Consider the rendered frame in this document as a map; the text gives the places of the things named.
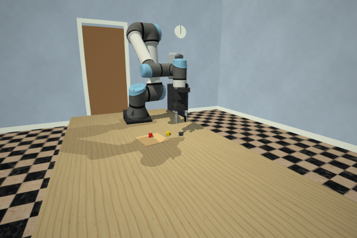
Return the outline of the tan flat mat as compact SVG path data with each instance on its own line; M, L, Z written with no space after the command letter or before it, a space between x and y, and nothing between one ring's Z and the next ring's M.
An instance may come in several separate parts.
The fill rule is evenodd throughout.
M146 147L159 144L162 142L170 141L169 139L165 138L164 136L158 134L158 133L153 133L153 137L149 137L149 135L144 135L140 137L135 137L139 142L144 144Z

